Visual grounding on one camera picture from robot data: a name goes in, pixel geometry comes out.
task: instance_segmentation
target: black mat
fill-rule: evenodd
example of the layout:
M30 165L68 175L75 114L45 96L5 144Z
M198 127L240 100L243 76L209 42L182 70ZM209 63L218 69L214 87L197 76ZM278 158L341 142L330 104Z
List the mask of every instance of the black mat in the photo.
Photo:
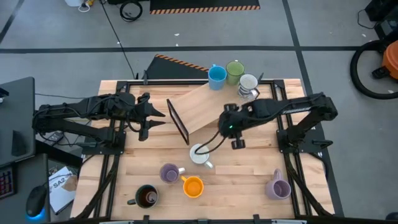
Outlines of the black mat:
M150 79L207 78L208 68L165 55L155 55L147 69Z
M258 0L150 0L151 14L224 12L260 9Z

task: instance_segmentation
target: wooden board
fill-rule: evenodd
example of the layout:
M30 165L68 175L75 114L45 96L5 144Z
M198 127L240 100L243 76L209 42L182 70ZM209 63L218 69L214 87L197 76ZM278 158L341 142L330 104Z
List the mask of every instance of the wooden board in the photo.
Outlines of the wooden board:
M221 90L211 90L208 83L198 86L182 96L173 96L170 101L188 134L217 120L224 111L225 104L241 105L245 103L238 95L238 86L225 85Z
M300 80L285 80L288 98L303 96ZM116 81L102 81L99 94L114 93ZM271 180L274 169L279 168L286 177L282 154L278 152L275 131L276 121L252 128L243 132L247 147L231 149L230 141L210 154L212 170L197 166L191 162L189 149L196 143L203 143L216 132L216 121L190 135L191 146L187 146L179 131L173 124L167 109L166 98L184 95L197 85L156 85L133 86L131 93L139 96L148 91L150 102L164 114L164 118L150 118L165 121L166 124L154 127L149 131L149 138L138 141L137 133L127 129L126 150L119 163L112 220L142 220L143 215L150 215L151 220L182 219L252 219L253 214L261 218L293 218L291 200L269 200L265 184ZM268 86L260 86L260 98L270 98ZM305 113L293 115L298 123ZM95 127L108 126L109 121L96 121ZM71 217L78 215L92 198L98 188L103 156L95 156L88 161L80 172ZM187 170L187 177L199 176L205 183L203 195L199 198L188 198L182 189L183 182L166 184L159 177L159 169L165 163L172 162ZM322 163L308 155L302 155L303 171L308 188L329 212L333 213L330 193L323 172ZM144 184L158 188L160 200L156 207L143 209L127 205L136 190ZM106 192L101 214L104 214L107 201ZM304 214L301 195L298 198L300 211Z

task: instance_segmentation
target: purple mug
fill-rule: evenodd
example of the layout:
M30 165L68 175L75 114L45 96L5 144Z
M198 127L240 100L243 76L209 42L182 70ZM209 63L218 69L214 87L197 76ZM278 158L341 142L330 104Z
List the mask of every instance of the purple mug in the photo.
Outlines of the purple mug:
M185 168L178 168L175 164L164 164L162 168L160 168L160 178L168 183L174 183L178 181L180 174L185 172Z
M282 178L280 169L274 171L274 178L266 184L266 195L272 200L287 199L292 192L289 183Z

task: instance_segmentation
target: paper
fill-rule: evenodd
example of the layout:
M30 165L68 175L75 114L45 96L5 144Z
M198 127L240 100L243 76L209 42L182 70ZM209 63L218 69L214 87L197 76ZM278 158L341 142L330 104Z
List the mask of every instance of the paper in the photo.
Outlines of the paper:
M70 172L67 167L64 167L51 175L49 180L51 180L49 182L50 204L54 213L57 214L75 199L77 176L72 175L72 172Z

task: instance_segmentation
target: wooden tabletop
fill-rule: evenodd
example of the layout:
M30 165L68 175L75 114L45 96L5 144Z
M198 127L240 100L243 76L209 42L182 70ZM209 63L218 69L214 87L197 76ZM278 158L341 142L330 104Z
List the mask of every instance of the wooden tabletop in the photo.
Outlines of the wooden tabletop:
M102 81L99 94L114 93L116 80ZM216 133L217 123L212 122L190 135L191 145L187 146L178 129L169 116L166 99L184 95L199 87L198 85L154 85L133 86L131 93L136 97L144 92L150 93L150 102L166 114L165 118L151 118L165 121L166 124L152 128L149 138L138 141L137 133L126 129L127 139L124 154L121 156L112 220L142 220L150 215L151 220L186 219L252 219L253 214L260 218L293 218L291 199L269 200L265 195L265 184L271 180L274 170L280 169L286 178L284 159L278 150L275 132L276 120L262 126L243 131L246 148L232 150L230 141L225 141L219 149L210 154L214 168L209 170L190 160L189 149L196 143L203 143ZM299 79L286 79L288 98L304 96ZM268 85L259 86L260 98L271 98ZM298 123L306 114L292 116ZM109 121L93 122L94 127L109 126ZM215 139L214 146L221 140ZM333 213L331 197L324 175L323 165L308 154L301 154L303 171L307 187L315 198L330 213ZM78 215L97 191L103 156L95 156L81 169L71 217ZM204 184L203 194L198 198L188 198L182 189L183 182L166 184L159 177L159 170L165 163L174 163L184 167L186 177L198 176ZM127 205L134 198L136 190L151 184L159 191L159 202L154 208L143 209L137 205ZM304 214L303 201L299 188L298 202L300 212ZM108 191L105 192L101 207L104 215Z

